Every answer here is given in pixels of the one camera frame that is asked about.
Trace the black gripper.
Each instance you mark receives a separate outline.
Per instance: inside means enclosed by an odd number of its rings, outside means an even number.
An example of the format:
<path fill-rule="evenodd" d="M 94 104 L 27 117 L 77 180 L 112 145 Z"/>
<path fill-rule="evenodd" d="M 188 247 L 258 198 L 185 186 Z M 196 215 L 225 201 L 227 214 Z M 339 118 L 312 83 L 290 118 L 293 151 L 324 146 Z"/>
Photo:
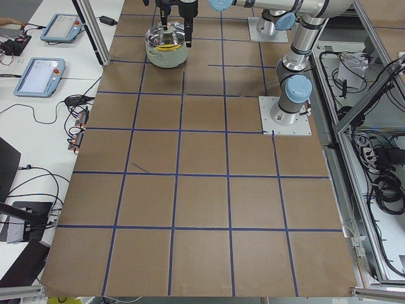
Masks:
<path fill-rule="evenodd" d="M 179 15 L 184 18 L 185 44 L 192 47 L 193 18 L 198 15 L 198 0 L 178 0 Z"/>
<path fill-rule="evenodd" d="M 155 0 L 156 6 L 160 9 L 160 18 L 163 30 L 168 30 L 168 18 L 165 10 L 178 4 L 177 0 Z"/>

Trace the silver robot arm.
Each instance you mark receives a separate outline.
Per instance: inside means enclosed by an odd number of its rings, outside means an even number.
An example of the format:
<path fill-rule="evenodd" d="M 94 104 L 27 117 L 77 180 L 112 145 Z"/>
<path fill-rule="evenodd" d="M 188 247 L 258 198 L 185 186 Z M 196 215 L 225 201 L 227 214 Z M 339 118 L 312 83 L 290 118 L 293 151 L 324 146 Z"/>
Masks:
<path fill-rule="evenodd" d="M 281 72 L 299 73 L 308 62 L 313 46 L 327 19 L 345 12 L 352 1 L 210 1 L 209 5 L 217 11 L 231 6 L 262 8 L 270 11 L 283 11 L 286 14 L 302 13 L 303 16 L 290 45 L 290 52 L 280 61 Z"/>
<path fill-rule="evenodd" d="M 271 13 L 270 9 L 264 9 L 262 19 L 274 24 L 276 30 L 288 30 L 296 20 L 296 13 L 302 6 L 303 1 L 295 1 L 290 10 L 282 10 L 281 14 Z M 162 26 L 168 28 L 168 17 L 172 6 L 178 6 L 179 15 L 184 19 L 184 32 L 187 40 L 191 40 L 193 33 L 193 20 L 198 15 L 198 1 L 156 1 L 159 8 Z"/>

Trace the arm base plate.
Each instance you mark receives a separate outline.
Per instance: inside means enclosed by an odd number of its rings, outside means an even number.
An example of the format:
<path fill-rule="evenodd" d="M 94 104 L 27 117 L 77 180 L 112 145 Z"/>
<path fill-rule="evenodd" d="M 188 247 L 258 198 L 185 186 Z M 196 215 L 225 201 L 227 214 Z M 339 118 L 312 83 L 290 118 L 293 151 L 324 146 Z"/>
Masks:
<path fill-rule="evenodd" d="M 261 17 L 249 17 L 247 20 L 251 41 L 288 43 L 286 31 L 277 30 L 272 22 Z"/>
<path fill-rule="evenodd" d="M 262 133 L 274 136 L 311 136 L 305 106 L 297 113 L 286 113 L 279 108 L 278 96 L 260 96 L 259 110 Z"/>

